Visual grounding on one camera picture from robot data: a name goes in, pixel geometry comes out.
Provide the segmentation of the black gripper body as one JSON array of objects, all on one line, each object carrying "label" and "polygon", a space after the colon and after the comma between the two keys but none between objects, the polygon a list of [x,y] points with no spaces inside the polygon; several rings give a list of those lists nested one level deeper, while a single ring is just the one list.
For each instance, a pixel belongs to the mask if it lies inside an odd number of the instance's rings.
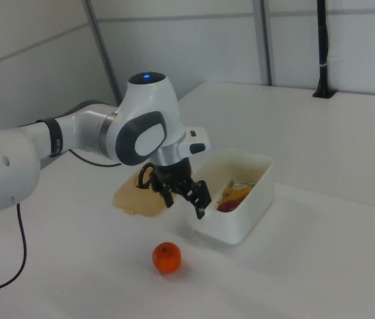
[{"label": "black gripper body", "polygon": [[171,188],[192,183],[192,169],[188,158],[171,165],[157,165],[155,171],[158,180]]}]

